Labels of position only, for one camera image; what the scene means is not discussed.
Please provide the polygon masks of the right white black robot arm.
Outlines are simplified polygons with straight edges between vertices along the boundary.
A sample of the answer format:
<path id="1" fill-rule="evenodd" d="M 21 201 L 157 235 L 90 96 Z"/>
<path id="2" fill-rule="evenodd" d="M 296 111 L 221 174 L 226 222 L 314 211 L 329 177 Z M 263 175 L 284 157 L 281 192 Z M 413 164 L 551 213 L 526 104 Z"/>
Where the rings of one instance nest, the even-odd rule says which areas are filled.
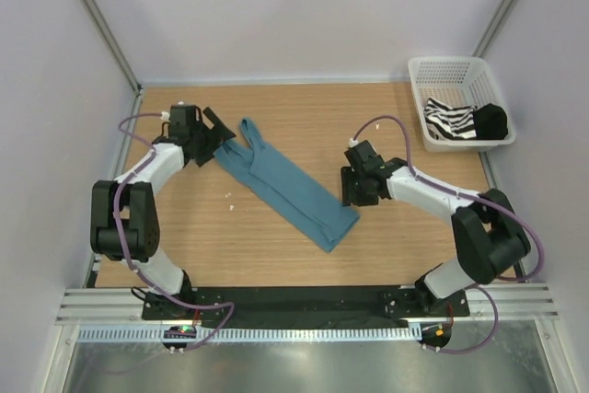
<path id="1" fill-rule="evenodd" d="M 423 175 L 404 159 L 384 160 L 368 141 L 351 140 L 344 155 L 349 165 L 341 169 L 343 205 L 405 202 L 451 227 L 456 256 L 414 284 L 414 302 L 424 315 L 438 314 L 450 296 L 473 284 L 493 282 L 530 252 L 503 192 L 462 191 Z"/>

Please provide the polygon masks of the teal tank top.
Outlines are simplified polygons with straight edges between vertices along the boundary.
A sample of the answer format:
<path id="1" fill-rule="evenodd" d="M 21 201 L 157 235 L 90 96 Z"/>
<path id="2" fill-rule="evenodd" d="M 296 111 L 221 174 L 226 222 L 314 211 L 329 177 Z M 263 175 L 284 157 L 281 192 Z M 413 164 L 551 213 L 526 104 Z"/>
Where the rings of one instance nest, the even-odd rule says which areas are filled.
<path id="1" fill-rule="evenodd" d="M 334 250 L 359 222 L 358 212 L 268 143 L 252 119 L 242 119 L 239 130 L 247 144 L 223 143 L 216 162 L 324 252 Z"/>

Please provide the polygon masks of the black white striped tank top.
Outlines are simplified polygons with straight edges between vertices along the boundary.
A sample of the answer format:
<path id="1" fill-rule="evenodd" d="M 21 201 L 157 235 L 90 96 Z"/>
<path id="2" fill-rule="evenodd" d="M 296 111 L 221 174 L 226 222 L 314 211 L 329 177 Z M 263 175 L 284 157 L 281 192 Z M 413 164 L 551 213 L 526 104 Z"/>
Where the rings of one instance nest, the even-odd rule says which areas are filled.
<path id="1" fill-rule="evenodd" d="M 435 98 L 428 98 L 423 111 L 429 134 L 435 140 L 475 140 L 475 109 L 473 106 L 451 107 Z"/>

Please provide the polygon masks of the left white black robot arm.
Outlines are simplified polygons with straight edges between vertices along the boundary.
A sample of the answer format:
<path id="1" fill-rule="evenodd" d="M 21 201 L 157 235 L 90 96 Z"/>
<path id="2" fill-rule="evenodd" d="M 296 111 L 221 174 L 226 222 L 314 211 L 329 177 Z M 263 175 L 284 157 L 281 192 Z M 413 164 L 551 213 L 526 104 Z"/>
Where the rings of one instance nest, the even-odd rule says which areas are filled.
<path id="1" fill-rule="evenodd" d="M 156 195 L 190 162 L 201 167 L 236 135 L 214 111 L 180 102 L 168 111 L 132 115 L 119 130 L 147 148 L 145 156 L 112 180 L 92 188 L 90 246 L 133 272 L 176 319 L 196 307 L 188 274 L 160 245 Z"/>

